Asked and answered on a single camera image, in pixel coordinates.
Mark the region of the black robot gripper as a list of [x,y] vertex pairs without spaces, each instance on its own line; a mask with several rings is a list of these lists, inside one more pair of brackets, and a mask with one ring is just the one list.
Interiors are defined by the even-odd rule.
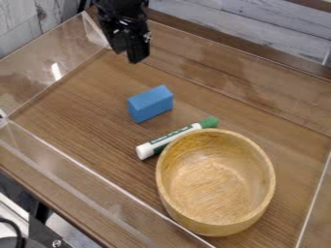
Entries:
[[151,32],[147,26],[148,0],[95,0],[98,19],[108,44],[116,53],[127,49],[136,64],[150,56]]

